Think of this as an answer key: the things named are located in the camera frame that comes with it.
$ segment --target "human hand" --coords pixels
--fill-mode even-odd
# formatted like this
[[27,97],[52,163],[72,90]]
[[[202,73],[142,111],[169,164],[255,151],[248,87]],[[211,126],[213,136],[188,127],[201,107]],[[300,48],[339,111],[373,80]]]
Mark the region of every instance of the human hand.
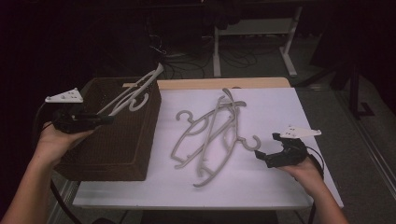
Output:
[[327,188],[323,179],[312,160],[307,157],[298,165],[278,167],[293,176],[305,189],[305,192],[312,197]]
[[38,139],[33,159],[34,161],[43,162],[51,167],[61,161],[61,157],[64,153],[66,153],[77,140],[83,139],[93,133],[93,131],[73,134],[63,133],[56,130],[49,122],[45,123],[44,127]]

